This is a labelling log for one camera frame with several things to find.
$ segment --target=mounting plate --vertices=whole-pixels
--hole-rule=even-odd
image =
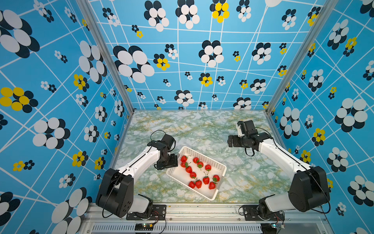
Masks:
[[[262,218],[258,216],[258,205],[243,205],[243,212],[247,211],[247,214],[244,215],[246,221],[264,221]],[[277,221],[277,216],[280,221],[284,220],[284,212],[278,211],[275,212],[269,220],[266,221]]]
[[[155,205],[155,204],[153,204],[152,212],[153,211],[157,211],[159,213],[159,221],[160,220],[165,220],[166,205],[158,205],[158,204]],[[127,213],[126,220],[143,220],[143,221],[147,221],[147,220],[156,220],[156,217],[155,217],[155,215],[151,214],[151,217],[149,219],[142,219],[142,218],[136,216],[135,213],[130,213],[130,214]]]

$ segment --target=white circle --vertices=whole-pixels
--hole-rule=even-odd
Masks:
[[[61,139],[65,135],[65,130],[63,128],[56,128],[53,134],[55,135],[55,138]]]
[[[351,115],[348,115],[348,116],[344,117],[343,123],[347,127],[353,126],[353,124],[355,124],[355,118]]]
[[[366,107],[366,101],[364,99],[357,99],[353,103],[353,108],[356,110],[363,110]]]
[[[346,98],[346,99],[343,100],[341,105],[343,106],[343,108],[349,109],[353,106],[353,100],[350,99],[350,98]]]
[[[355,120],[357,122],[362,123],[362,122],[365,122],[367,119],[368,119],[368,114],[365,111],[360,110],[355,113]]]
[[[188,20],[188,21],[186,22],[186,28],[187,28],[187,29],[191,29],[191,28],[193,28],[193,22],[192,22],[192,20]]]
[[[21,29],[16,29],[14,30],[14,37],[20,43],[21,45],[24,46],[29,46],[31,45],[31,38],[30,36],[23,30]]]
[[[157,17],[157,10],[155,8],[149,9],[149,15],[153,18]]]
[[[96,68],[91,67],[89,73],[90,73],[90,78],[93,82],[98,82],[99,81],[99,73],[97,72]]]
[[[204,53],[207,55],[210,55],[213,53],[213,47],[211,45],[208,45],[204,48]]]
[[[135,82],[137,83],[144,83],[145,82],[145,76],[141,72],[134,72],[132,74],[132,78],[134,79]]]
[[[215,57],[215,61],[216,61],[217,63],[221,63],[221,62],[223,62],[223,59],[224,59],[224,57],[223,57],[223,55],[221,55],[221,54],[219,54],[219,55],[217,55],[217,56]]]
[[[0,44],[3,45],[4,49],[12,53],[17,53],[20,49],[17,40],[6,34],[0,36]]]
[[[345,159],[345,158],[342,158],[342,159],[340,160],[340,164],[341,164],[342,166],[344,166],[344,167],[347,167],[347,166],[348,166],[348,160]]]
[[[153,76],[154,75],[154,68],[149,64],[144,64],[143,66],[141,66],[140,71],[145,76]]]
[[[135,51],[132,57],[137,64],[144,65],[147,62],[147,56],[143,51]]]
[[[351,181],[349,183],[349,186],[351,186],[351,188],[353,188],[354,190],[358,190],[360,188],[360,186],[358,185],[356,181]]]
[[[68,222],[63,220],[55,226],[51,234],[66,234],[67,229],[68,229]]]
[[[52,223],[61,222],[69,212],[69,204],[64,201],[58,204],[52,212]]]
[[[263,47],[261,47],[261,48],[259,48],[258,50],[257,50],[257,54],[263,54],[264,53],[264,51],[265,51],[265,49],[263,48]]]
[[[129,52],[127,51],[120,51],[117,54],[118,60],[126,65],[132,64],[132,56]]]
[[[198,16],[198,15],[194,15],[194,16],[192,16],[192,22],[194,23],[194,24],[198,24],[199,22],[200,22],[200,16]]]
[[[163,8],[159,8],[157,10],[157,14],[161,17],[164,18],[166,16],[166,11]]]
[[[88,209],[88,205],[89,205],[88,199],[87,198],[82,199],[77,206],[77,215],[78,216],[84,215],[84,213],[86,213]]]
[[[179,16],[179,22],[185,24],[187,22],[187,17],[185,15]]]
[[[159,31],[159,32],[163,31],[163,25],[162,25],[162,23],[157,23],[156,24],[156,30]]]
[[[362,176],[355,176],[355,181],[360,185],[365,184],[365,179]]]
[[[3,17],[5,21],[13,28],[22,28],[20,17],[11,10],[4,10]]]
[[[191,15],[196,15],[197,14],[197,6],[196,5],[191,5],[190,6],[190,13],[191,13]]]
[[[118,71],[123,76],[131,76],[132,75],[132,69],[126,64],[121,64],[118,67]]]
[[[347,110],[344,109],[344,108],[339,108],[339,109],[336,111],[336,116],[338,116],[339,118],[343,119],[344,117],[347,116]]]
[[[168,20],[168,18],[162,18],[162,20],[161,20],[161,24],[164,26],[164,27],[167,27],[167,26],[169,26],[169,20]]]
[[[216,47],[214,47],[214,49],[213,49],[213,52],[214,52],[215,55],[219,55],[219,54],[221,54],[222,51],[223,51],[222,46],[216,46]]]
[[[156,26],[156,20],[155,20],[155,18],[149,18],[148,19],[148,23],[149,23],[149,25],[151,26],[151,27],[154,27],[154,26]]]
[[[209,55],[207,55],[207,54],[204,54],[203,56],[201,56],[201,61],[203,62],[203,63],[207,63],[207,62],[209,62]]]
[[[37,133],[43,133],[48,129],[48,124],[44,120],[39,120],[34,124],[34,129]]]
[[[366,195],[365,195],[365,193],[364,193],[363,191],[361,191],[361,190],[357,190],[357,191],[356,191],[356,196],[357,196],[358,198],[360,198],[361,200],[365,200],[365,199],[366,199]]]
[[[214,60],[209,60],[209,62],[208,62],[208,67],[215,67],[216,64],[217,64],[216,61],[214,61]]]
[[[70,221],[68,225],[68,229],[66,230],[66,234],[75,234],[78,232],[80,228],[81,218],[79,216],[75,217],[72,221]]]

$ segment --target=vent grille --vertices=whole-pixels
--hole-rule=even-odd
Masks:
[[[154,229],[154,233],[161,232],[165,227],[164,223],[158,223]],[[135,223],[95,223],[92,233],[134,233]],[[168,223],[163,233],[262,233],[261,224],[178,224]]]

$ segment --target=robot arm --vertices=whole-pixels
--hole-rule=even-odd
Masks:
[[[283,149],[269,134],[258,133],[252,120],[239,121],[236,127],[238,136],[229,136],[229,147],[252,148],[253,155],[254,150],[263,153],[292,181],[288,192],[259,200],[258,214],[261,218],[267,219],[280,210],[305,212],[329,202],[326,172],[321,167],[311,167]]]

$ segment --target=yellow circle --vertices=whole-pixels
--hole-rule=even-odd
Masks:
[[[224,3],[223,5],[222,5],[222,10],[223,11],[227,11],[229,9],[229,4],[228,3]]]
[[[216,5],[215,5],[215,10],[216,11],[220,11],[222,9],[222,4],[221,3],[217,3]]]
[[[23,96],[23,94],[25,94],[25,92],[23,91],[23,89],[19,88],[19,87],[16,87],[13,89],[13,92],[16,96]]]
[[[28,97],[21,96],[21,97],[19,98],[19,102],[20,102],[22,105],[27,105],[27,104],[30,102],[30,100],[28,99]]]
[[[223,16],[222,15],[220,15],[220,16],[218,16],[218,18],[217,18],[217,22],[218,23],[222,23],[223,22]]]
[[[19,102],[13,102],[12,103],[12,109],[15,110],[15,111],[20,111],[22,110],[22,104],[19,103]]]
[[[213,19],[217,19],[217,17],[218,17],[218,11],[214,11],[213,13],[212,13],[212,17],[213,17]]]
[[[223,13],[223,18],[227,19],[229,16],[230,16],[230,12],[225,11],[225,12]]]
[[[8,87],[2,88],[0,92],[4,97],[11,97],[13,95],[13,91]]]
[[[9,97],[2,97],[0,98],[0,104],[2,106],[10,106],[12,104],[12,100]]]

